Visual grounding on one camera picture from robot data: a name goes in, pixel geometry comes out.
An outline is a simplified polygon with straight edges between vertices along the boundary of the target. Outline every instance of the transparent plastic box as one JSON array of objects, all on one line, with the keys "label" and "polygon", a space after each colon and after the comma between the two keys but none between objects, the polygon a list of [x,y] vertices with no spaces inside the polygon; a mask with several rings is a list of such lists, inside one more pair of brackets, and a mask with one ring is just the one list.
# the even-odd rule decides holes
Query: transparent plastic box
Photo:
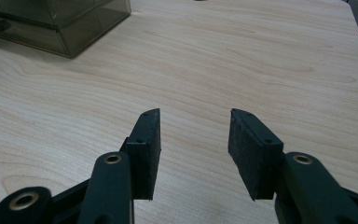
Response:
[{"label": "transparent plastic box", "polygon": [[129,0],[0,0],[0,38],[72,58],[130,13]]}]

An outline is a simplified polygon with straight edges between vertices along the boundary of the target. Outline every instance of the tabletop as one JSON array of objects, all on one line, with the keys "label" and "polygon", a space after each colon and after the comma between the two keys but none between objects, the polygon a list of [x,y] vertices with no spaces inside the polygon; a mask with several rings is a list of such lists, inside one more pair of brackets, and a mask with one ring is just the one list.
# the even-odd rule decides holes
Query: tabletop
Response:
[{"label": "tabletop", "polygon": [[339,0],[131,0],[131,16],[70,60],[0,40],[0,201],[90,178],[139,115],[160,108],[154,200],[137,223],[277,223],[227,153],[230,109],[284,152],[358,192],[358,29]]}]

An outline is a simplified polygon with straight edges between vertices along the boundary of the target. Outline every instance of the light wood grain surface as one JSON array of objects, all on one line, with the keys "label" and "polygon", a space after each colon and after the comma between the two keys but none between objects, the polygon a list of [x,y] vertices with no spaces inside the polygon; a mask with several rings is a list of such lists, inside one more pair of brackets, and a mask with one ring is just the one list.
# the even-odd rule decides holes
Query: light wood grain surface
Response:
[{"label": "light wood grain surface", "polygon": [[358,30],[339,0],[131,0],[73,60],[0,40],[0,201],[90,177],[161,109],[154,201],[137,223],[277,223],[227,153],[230,108],[358,192]]}]

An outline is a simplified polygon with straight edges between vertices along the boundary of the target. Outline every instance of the black rubber pad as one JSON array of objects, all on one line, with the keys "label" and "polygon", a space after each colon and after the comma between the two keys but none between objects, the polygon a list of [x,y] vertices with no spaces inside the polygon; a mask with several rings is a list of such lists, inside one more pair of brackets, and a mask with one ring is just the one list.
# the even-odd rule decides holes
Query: black rubber pad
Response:
[{"label": "black rubber pad", "polygon": [[274,170],[282,161],[283,142],[255,115],[232,109],[228,153],[251,198],[272,199]]}]

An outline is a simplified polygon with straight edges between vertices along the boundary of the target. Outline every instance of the screw hole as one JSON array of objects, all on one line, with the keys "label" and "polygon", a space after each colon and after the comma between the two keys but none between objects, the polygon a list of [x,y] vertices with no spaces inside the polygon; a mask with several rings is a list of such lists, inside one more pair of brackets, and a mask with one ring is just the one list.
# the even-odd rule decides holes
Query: screw hole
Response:
[{"label": "screw hole", "polygon": [[104,158],[104,162],[108,164],[115,164],[121,161],[121,157],[118,155],[109,155]]},{"label": "screw hole", "polygon": [[312,160],[307,157],[307,156],[303,156],[303,155],[295,155],[293,157],[293,159],[298,162],[298,163],[301,163],[301,164],[305,164],[305,165],[310,165],[312,164]]},{"label": "screw hole", "polygon": [[13,200],[11,200],[8,207],[11,210],[19,211],[34,204],[38,198],[39,198],[39,194],[37,194],[34,191],[25,192],[14,198]]}]

